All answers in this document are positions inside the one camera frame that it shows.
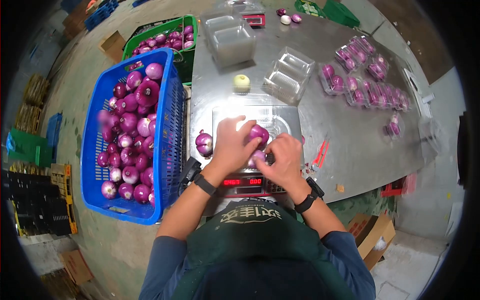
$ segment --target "black smartwatch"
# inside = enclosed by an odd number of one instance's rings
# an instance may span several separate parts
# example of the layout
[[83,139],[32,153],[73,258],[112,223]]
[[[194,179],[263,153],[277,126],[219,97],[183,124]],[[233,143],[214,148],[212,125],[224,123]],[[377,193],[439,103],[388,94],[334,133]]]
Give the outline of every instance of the black smartwatch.
[[311,177],[306,179],[308,185],[312,188],[312,192],[303,200],[299,205],[295,205],[295,211],[299,214],[303,214],[307,209],[309,209],[315,199],[320,198],[323,201],[323,196],[325,196],[324,191],[318,186],[318,184]]
[[206,179],[205,177],[198,173],[194,178],[193,178],[193,182],[195,182],[196,185],[198,185],[205,193],[209,194],[210,196],[212,196],[215,191],[216,191],[216,188],[213,187],[213,185],[211,185]]

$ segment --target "cardboard box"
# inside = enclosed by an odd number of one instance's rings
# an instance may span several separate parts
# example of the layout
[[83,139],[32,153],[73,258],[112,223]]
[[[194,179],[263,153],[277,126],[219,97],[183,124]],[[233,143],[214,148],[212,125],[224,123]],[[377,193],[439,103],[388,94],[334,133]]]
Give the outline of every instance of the cardboard box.
[[84,257],[80,253],[80,250],[74,250],[71,252],[63,252],[59,254],[59,258],[67,270],[70,279],[76,284],[80,285],[94,276],[88,268]]
[[121,58],[123,56],[122,47],[124,45],[125,40],[117,30],[113,34],[105,36],[98,44],[98,48],[114,63],[119,63],[121,62]]
[[[347,231],[353,234],[360,256],[371,270],[395,236],[392,220],[386,215],[368,216],[358,213],[348,224]],[[374,250],[377,241],[383,237],[386,247],[382,250]]]

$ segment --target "wooden pallet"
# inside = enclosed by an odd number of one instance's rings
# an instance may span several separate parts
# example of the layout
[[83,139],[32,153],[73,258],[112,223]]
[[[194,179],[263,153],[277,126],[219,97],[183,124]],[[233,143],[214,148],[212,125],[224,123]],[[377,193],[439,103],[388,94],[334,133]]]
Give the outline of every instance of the wooden pallet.
[[68,221],[72,234],[78,233],[77,222],[73,213],[72,198],[72,166],[65,164],[51,164],[51,183],[59,187],[60,195],[67,203]]

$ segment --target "green plastic crate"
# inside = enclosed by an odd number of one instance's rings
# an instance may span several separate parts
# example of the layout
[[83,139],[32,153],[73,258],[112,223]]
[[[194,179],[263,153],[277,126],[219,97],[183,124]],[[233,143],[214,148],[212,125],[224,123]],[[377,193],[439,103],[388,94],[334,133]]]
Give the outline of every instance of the green plastic crate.
[[[179,50],[179,52],[183,56],[182,61],[175,62],[174,65],[177,69],[180,79],[182,83],[187,84],[192,82],[192,71],[193,71],[193,58],[195,56],[195,46],[197,44],[197,20],[192,15],[185,15],[178,19],[172,20],[165,24],[161,24],[159,26],[153,27],[145,32],[140,33],[137,36],[132,37],[127,44],[125,45],[125,50],[123,51],[122,60],[126,60],[132,55],[132,51],[138,47],[138,44],[141,41],[148,39],[149,37],[155,37],[161,33],[168,35],[172,31],[182,31],[182,23],[183,26],[193,26],[193,46]],[[175,53],[174,60],[180,60],[180,55]]]
[[360,21],[357,17],[342,3],[327,0],[324,6],[324,13],[330,20],[350,28],[360,26]]
[[311,14],[312,16],[325,18],[325,14],[320,7],[315,2],[310,2],[307,0],[297,0],[295,1],[295,8],[298,12],[303,12],[306,14]]

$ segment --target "stacked plastic containers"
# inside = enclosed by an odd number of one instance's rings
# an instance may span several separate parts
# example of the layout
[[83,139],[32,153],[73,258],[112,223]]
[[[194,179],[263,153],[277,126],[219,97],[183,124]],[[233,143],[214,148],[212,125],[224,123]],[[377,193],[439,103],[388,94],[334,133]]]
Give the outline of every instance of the stacked plastic containers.
[[233,8],[200,14],[208,48],[220,67],[253,59],[256,37],[247,21]]
[[285,47],[264,77],[264,86],[281,101],[296,106],[305,91],[315,61]]

